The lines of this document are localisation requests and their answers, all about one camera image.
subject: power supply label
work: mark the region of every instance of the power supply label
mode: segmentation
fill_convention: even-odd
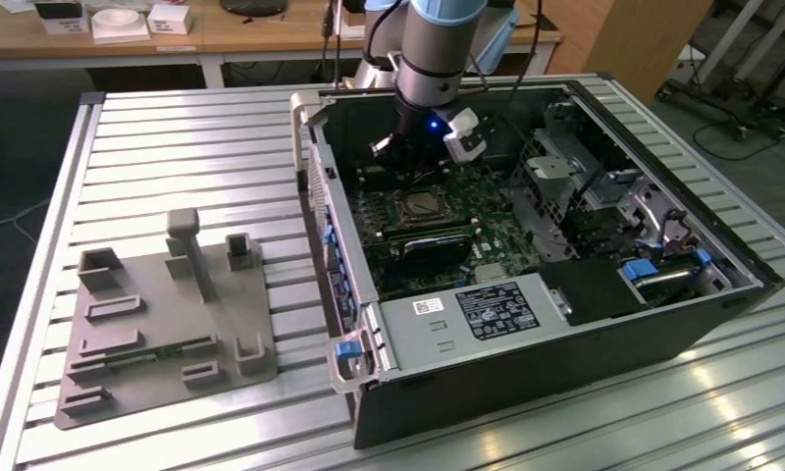
[[[473,336],[489,340],[540,326],[515,282],[457,293]]]

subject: white box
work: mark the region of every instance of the white box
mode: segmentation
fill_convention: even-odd
[[[93,15],[93,42],[97,44],[148,41],[150,38],[145,17],[134,11],[112,8]]]
[[[667,79],[675,79],[680,83],[688,83],[692,80],[692,76],[695,76],[695,71],[701,67],[705,58],[704,53],[687,44],[680,51],[679,59],[672,65]]]
[[[148,28],[165,34],[188,34],[192,28],[192,14],[185,5],[154,5],[148,16]]]
[[[46,34],[90,32],[88,9],[81,4],[36,3],[36,8]]]

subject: metal frame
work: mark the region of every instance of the metal frame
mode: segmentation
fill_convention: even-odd
[[[544,74],[549,59],[552,58],[555,45],[555,42],[544,42],[539,44],[537,56],[527,71],[528,76]],[[528,52],[529,45],[525,44],[509,45],[507,49],[507,54],[521,54]],[[320,56],[321,53],[319,49],[309,49],[295,51],[192,52],[134,56],[21,58],[0,59],[0,71],[92,69],[96,67],[141,67],[195,64],[201,67],[207,88],[224,88],[224,76],[221,74],[223,64],[233,64],[237,62],[309,61],[319,60]],[[360,59],[361,49],[343,49],[340,56],[343,59]]]
[[[719,44],[712,51],[712,54],[707,57],[707,60],[701,64],[701,67],[697,69],[697,77],[704,83],[707,81],[707,77],[712,74],[719,62],[721,62],[721,58],[727,54],[733,42],[736,42],[736,38],[739,37],[743,29],[745,29],[745,25],[749,22],[749,19],[753,17],[756,10],[759,10],[759,6],[761,5],[763,0],[749,0],[745,4],[745,7],[739,13],[739,16],[733,20],[733,24],[728,28],[728,31],[721,36],[719,40]]]
[[[773,43],[780,38],[780,35],[783,34],[784,30],[785,30],[785,12],[783,12],[780,17],[776,19],[776,21],[773,23],[773,27],[771,28],[767,35],[764,36],[764,38],[761,39],[761,41],[756,45],[756,48],[753,49],[753,51],[749,53],[749,57],[745,59],[743,66],[739,68],[739,71],[733,75],[733,79],[744,80],[748,78],[749,73],[756,68],[756,65],[759,65],[759,62],[764,58],[764,55],[767,54],[768,49],[771,49],[771,46],[773,46]]]
[[[785,278],[785,231],[616,82],[569,78]],[[0,369],[0,469],[84,470],[113,462],[118,468],[303,471],[349,465],[785,469],[785,288],[669,362],[448,429],[352,449],[348,409],[324,365],[328,335],[305,226],[295,217],[296,184],[253,184],[248,177],[273,165],[292,168],[288,99],[311,88],[124,93],[81,107]],[[252,124],[259,115],[275,121]],[[116,188],[118,196],[148,187],[152,196],[81,202],[85,185]],[[57,431],[52,384],[76,286],[77,249],[68,244],[93,246],[98,234],[114,234],[125,252],[162,250],[156,215],[175,203],[201,207],[204,237],[244,230],[265,240],[280,375],[256,387]]]

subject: wooden desk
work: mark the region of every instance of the wooden desk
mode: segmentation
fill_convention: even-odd
[[[711,0],[559,0],[547,17],[564,31],[548,72],[608,72],[644,103],[655,99]]]
[[[96,45],[90,34],[48,35],[36,12],[9,14],[0,6],[0,71],[197,64],[207,87],[224,87],[221,65],[315,60],[321,56],[324,0],[289,0],[281,17],[255,19],[227,12],[219,0],[188,0],[195,22],[188,35],[153,34],[149,41]],[[515,31],[508,53],[527,53],[535,28]],[[528,72],[543,74],[561,35],[543,31]],[[363,39],[344,40],[341,57],[359,58]],[[333,57],[333,40],[329,44]]]

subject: floor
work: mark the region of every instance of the floor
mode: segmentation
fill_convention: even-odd
[[[695,36],[699,46],[708,50],[716,44],[731,20],[720,18],[704,22]],[[757,26],[745,30],[743,40],[728,55],[731,63],[759,33]],[[776,67],[776,64],[763,64],[751,77],[753,84],[761,84],[767,79],[768,67]],[[237,85],[301,83],[313,73],[315,65],[308,63],[288,63],[281,68],[279,64],[247,65],[227,71],[231,84]],[[78,97],[82,92],[93,90],[90,77],[82,71],[0,73],[0,219],[49,196]],[[656,103],[652,110],[687,139],[704,125],[724,120],[721,113],[680,96]],[[772,143],[757,133],[745,142],[736,142],[721,128],[705,131],[700,140],[711,151],[729,157],[741,156]],[[744,162],[708,159],[785,227],[785,139]],[[21,221],[33,236],[40,231],[44,214],[45,207]],[[0,357],[33,251],[32,243],[10,225],[0,227]]]

